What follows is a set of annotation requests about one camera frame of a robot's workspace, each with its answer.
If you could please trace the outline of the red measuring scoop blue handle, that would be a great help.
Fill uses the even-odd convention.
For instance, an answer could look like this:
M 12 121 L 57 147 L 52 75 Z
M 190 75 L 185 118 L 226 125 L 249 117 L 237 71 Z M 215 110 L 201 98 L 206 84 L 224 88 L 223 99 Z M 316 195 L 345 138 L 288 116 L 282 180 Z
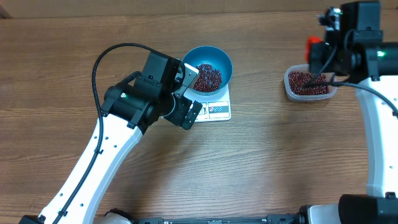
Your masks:
M 321 38 L 317 36 L 309 36 L 306 41 L 306 49 L 305 49 L 305 59 L 307 62 L 310 61 L 310 52 L 313 44 L 319 44 L 322 42 Z

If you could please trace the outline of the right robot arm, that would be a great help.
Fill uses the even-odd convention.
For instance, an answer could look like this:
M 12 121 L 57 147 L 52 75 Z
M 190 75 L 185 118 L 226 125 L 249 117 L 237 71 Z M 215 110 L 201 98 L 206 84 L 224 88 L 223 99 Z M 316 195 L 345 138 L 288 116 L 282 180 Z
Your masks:
M 368 147 L 364 195 L 344 194 L 337 203 L 303 207 L 306 223 L 397 222 L 397 43 L 386 42 L 379 1 L 332 7 L 318 18 L 324 39 L 307 40 L 306 59 L 315 76 L 342 76 L 329 86 L 355 89 Z

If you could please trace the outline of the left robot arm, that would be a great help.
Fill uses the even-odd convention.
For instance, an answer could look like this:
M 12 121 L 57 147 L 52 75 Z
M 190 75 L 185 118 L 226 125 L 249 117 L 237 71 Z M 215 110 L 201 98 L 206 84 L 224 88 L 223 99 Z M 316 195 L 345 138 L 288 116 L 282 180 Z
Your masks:
M 93 223 L 100 201 L 123 160 L 160 117 L 190 129 L 201 103 L 184 97 L 199 71 L 151 52 L 136 71 L 106 90 L 93 135 L 58 194 L 39 215 L 21 223 Z

